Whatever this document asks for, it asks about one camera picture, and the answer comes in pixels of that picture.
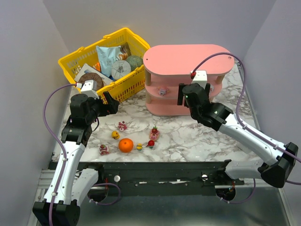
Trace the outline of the pink round planet toy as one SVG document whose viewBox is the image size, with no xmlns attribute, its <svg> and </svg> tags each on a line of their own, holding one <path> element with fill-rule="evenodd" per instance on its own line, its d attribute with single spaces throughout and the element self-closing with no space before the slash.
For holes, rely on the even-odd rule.
<svg viewBox="0 0 301 226">
<path fill-rule="evenodd" d="M 169 88 L 165 86 L 157 87 L 157 90 L 160 96 L 165 96 L 169 92 Z"/>
</svg>

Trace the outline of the white ring pink figure toy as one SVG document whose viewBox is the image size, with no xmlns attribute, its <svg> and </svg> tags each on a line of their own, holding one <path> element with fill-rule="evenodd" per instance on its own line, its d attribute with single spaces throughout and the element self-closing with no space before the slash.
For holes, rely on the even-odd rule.
<svg viewBox="0 0 301 226">
<path fill-rule="evenodd" d="M 212 92 L 214 92 L 214 86 L 210 85 L 210 91 L 209 91 L 209 93 L 211 94 Z"/>
</svg>

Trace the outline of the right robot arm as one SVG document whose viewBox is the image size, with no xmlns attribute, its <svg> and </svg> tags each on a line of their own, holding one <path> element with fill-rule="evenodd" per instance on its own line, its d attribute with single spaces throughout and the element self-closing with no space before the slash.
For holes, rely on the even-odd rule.
<svg viewBox="0 0 301 226">
<path fill-rule="evenodd" d="M 282 188 L 295 166 L 298 146 L 293 142 L 276 141 L 254 127 L 242 122 L 233 111 L 221 103 L 209 101 L 209 85 L 179 84 L 178 105 L 189 108 L 198 123 L 226 134 L 238 141 L 262 160 L 262 163 L 228 163 L 225 173 L 231 179 L 258 178 L 267 184 Z"/>
</svg>

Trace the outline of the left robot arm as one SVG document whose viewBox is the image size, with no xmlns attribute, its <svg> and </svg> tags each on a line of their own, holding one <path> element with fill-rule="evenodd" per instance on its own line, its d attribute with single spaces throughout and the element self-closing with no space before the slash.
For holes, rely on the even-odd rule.
<svg viewBox="0 0 301 226">
<path fill-rule="evenodd" d="M 116 114 L 119 102 L 104 92 L 103 101 L 87 92 L 72 96 L 71 114 L 62 130 L 60 158 L 50 186 L 32 211 L 43 226 L 75 226 L 79 221 L 80 206 L 99 178 L 99 171 L 83 169 L 76 178 L 80 159 L 92 134 L 92 123 L 99 117 Z"/>
</svg>

